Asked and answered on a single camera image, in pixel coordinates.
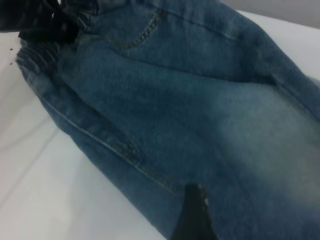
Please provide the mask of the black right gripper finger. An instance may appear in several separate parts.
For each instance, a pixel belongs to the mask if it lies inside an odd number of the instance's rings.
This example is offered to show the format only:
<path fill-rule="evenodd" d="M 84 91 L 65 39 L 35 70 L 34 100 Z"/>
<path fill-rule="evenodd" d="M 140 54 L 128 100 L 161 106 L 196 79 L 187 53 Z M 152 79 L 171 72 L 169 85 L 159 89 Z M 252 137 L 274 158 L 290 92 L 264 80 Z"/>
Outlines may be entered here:
<path fill-rule="evenodd" d="M 208 209 L 205 189 L 199 184 L 188 184 L 177 224 L 171 240 L 215 240 L 216 234 Z"/>

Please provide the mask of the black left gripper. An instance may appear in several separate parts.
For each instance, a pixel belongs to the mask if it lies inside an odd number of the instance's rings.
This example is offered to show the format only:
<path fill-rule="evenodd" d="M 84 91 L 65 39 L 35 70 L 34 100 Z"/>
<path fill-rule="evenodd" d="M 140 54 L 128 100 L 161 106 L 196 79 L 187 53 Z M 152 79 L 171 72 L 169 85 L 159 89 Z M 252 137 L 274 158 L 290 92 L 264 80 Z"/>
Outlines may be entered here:
<path fill-rule="evenodd" d="M 18 37 L 33 44 L 72 44 L 78 25 L 58 9 L 57 0 L 0 0 L 0 31 L 20 31 Z"/>

